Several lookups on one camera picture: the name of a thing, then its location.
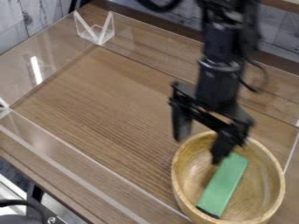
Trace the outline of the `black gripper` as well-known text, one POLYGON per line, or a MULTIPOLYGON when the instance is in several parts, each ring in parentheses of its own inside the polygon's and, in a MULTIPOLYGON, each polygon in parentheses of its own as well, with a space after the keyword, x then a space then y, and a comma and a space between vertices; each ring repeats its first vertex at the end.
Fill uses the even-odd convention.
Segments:
POLYGON ((180 142, 192 131, 192 121, 216 132, 210 146, 210 163, 218 165, 236 146, 244 144, 253 119, 237 103, 244 63, 198 61, 197 82, 172 83, 169 106, 172 109, 172 137, 180 142))

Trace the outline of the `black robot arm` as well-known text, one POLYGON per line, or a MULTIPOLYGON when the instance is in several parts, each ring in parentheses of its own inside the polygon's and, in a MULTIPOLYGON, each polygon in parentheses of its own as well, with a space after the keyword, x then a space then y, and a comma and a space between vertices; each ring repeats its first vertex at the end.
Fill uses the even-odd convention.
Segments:
POLYGON ((260 89, 244 82, 249 53, 260 40, 258 0, 197 0, 201 8, 202 57, 193 85, 172 84, 172 137, 182 140, 198 122, 216 132, 210 162, 221 162, 242 145, 254 120, 238 105, 241 88, 260 89))

